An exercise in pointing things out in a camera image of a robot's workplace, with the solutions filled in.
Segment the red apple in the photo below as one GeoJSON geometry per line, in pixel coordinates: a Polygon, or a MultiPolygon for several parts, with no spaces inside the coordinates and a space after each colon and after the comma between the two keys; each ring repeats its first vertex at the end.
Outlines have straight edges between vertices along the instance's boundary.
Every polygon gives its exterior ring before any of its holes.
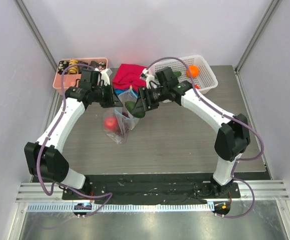
{"type": "Polygon", "coordinates": [[[117,130],[117,127],[119,126],[119,124],[116,117],[109,116],[104,119],[103,126],[104,126],[104,129],[114,132],[117,130]]]}

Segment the green avocado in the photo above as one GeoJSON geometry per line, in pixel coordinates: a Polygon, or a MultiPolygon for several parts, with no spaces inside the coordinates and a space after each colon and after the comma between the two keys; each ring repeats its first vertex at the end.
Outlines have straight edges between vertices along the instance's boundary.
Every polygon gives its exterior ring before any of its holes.
{"type": "Polygon", "coordinates": [[[135,101],[127,101],[127,102],[125,102],[125,107],[126,107],[127,111],[130,114],[131,114],[131,110],[133,109],[134,105],[135,105],[135,101]]]}

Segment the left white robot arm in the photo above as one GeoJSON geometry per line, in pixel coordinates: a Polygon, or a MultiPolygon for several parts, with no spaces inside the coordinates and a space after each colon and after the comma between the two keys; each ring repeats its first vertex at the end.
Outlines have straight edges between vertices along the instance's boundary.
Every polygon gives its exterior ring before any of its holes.
{"type": "Polygon", "coordinates": [[[36,142],[25,145],[29,172],[41,184],[51,181],[74,189],[74,194],[82,200],[90,196],[88,177],[71,169],[62,152],[69,133],[88,106],[93,103],[99,103],[102,108],[122,106],[110,83],[111,74],[109,68],[102,71],[84,69],[78,86],[64,91],[61,108],[49,127],[36,142]]]}

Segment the clear zip top bag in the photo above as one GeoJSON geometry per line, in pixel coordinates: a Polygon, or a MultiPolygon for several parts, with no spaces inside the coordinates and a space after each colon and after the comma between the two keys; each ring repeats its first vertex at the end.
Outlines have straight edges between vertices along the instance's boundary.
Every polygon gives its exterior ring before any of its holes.
{"type": "Polygon", "coordinates": [[[132,116],[125,107],[126,102],[137,100],[138,94],[132,86],[128,89],[115,89],[118,99],[122,103],[120,107],[109,108],[103,115],[103,129],[105,134],[117,144],[126,141],[129,132],[136,126],[139,119],[132,116]]]}

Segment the orange fruit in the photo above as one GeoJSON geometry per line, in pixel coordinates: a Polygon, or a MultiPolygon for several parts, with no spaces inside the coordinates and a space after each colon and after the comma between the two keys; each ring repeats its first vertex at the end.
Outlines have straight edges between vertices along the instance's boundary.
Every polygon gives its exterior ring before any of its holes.
{"type": "Polygon", "coordinates": [[[192,76],[193,78],[197,77],[200,73],[200,70],[197,66],[195,65],[190,65],[189,70],[186,71],[186,75],[188,77],[192,76]]]}

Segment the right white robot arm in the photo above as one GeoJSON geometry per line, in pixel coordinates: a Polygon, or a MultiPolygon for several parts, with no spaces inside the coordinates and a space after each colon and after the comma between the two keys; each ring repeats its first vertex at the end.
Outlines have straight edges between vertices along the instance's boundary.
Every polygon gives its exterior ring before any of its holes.
{"type": "Polygon", "coordinates": [[[211,178],[211,193],[223,197],[233,182],[232,170],[236,161],[250,144],[250,135],[243,114],[233,115],[196,91],[188,81],[179,81],[170,67],[165,67],[150,75],[145,69],[141,77],[146,87],[138,89],[136,101],[128,101],[125,107],[136,117],[143,118],[147,111],[157,109],[160,102],[169,100],[192,111],[209,124],[216,132],[214,144],[218,155],[216,170],[211,178]]]}

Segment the purple grape bunch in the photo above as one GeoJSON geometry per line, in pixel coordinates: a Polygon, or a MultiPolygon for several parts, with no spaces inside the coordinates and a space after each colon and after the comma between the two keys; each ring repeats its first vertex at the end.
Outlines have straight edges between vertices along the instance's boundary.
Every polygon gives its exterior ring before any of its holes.
{"type": "Polygon", "coordinates": [[[115,111],[115,117],[118,121],[119,126],[114,133],[122,138],[126,137],[129,131],[129,123],[130,119],[127,112],[123,111],[122,113],[115,111]]]}

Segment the green cucumber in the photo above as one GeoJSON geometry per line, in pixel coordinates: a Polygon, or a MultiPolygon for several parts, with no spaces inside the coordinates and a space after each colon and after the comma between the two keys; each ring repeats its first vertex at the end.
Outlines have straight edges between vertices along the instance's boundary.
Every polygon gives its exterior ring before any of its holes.
{"type": "Polygon", "coordinates": [[[175,77],[179,78],[181,77],[182,73],[179,71],[174,72],[175,77]]]}

